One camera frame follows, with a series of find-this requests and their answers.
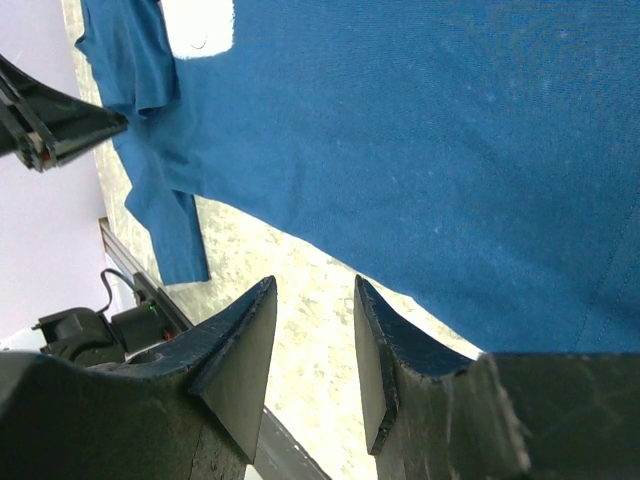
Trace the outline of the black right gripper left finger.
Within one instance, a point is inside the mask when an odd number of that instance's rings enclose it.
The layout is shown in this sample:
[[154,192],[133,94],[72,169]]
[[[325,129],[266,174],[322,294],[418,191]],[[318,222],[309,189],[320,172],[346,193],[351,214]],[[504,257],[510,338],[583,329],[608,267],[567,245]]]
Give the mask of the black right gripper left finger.
[[174,479],[186,432],[168,380],[128,362],[80,367],[30,351],[1,356],[5,479]]

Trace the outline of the dark blue printed t-shirt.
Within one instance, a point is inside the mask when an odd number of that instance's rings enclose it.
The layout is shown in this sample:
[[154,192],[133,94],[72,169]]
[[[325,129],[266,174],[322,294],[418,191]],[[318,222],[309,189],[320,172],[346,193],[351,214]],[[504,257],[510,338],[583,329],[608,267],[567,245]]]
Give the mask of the dark blue printed t-shirt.
[[414,298],[485,351],[639,349],[635,1],[85,1],[125,205],[167,285],[195,200]]

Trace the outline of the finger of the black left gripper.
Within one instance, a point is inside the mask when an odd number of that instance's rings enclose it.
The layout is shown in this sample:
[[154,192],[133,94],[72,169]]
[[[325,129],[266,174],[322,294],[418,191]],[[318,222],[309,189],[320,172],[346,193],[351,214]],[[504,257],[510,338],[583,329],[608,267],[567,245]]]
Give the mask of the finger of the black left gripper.
[[55,90],[1,59],[1,155],[29,170],[63,167],[124,132],[127,118]]

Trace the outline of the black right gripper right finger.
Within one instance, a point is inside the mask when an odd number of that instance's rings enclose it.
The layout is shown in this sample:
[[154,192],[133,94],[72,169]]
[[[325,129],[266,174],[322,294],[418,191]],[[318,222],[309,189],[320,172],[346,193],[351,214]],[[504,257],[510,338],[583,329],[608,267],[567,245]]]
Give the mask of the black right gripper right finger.
[[364,278],[354,335],[366,448],[381,479],[635,479],[635,354],[470,359]]

